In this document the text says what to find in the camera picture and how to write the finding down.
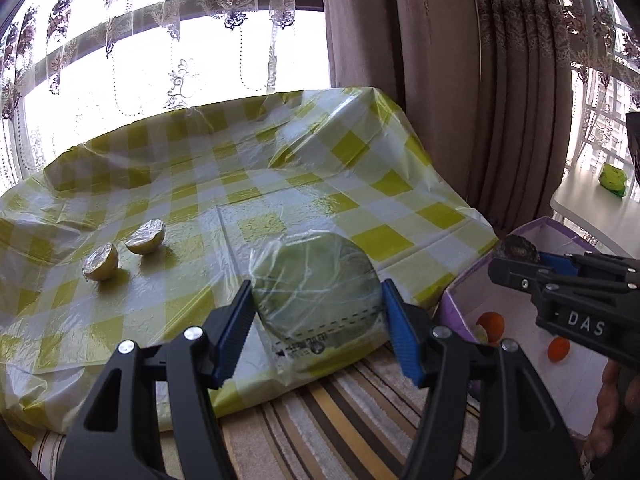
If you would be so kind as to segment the person's right hand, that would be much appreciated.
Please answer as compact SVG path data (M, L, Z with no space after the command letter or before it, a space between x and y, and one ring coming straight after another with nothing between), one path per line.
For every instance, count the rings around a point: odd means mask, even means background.
M588 462L595 457L602 458L611 451L614 441L613 425L623 406L631 414L639 413L639 375L634 375L626 392L617 390L620 379L620 364L609 360L602 373L602 387L597 397L597 416L593 421L584 445L584 455Z

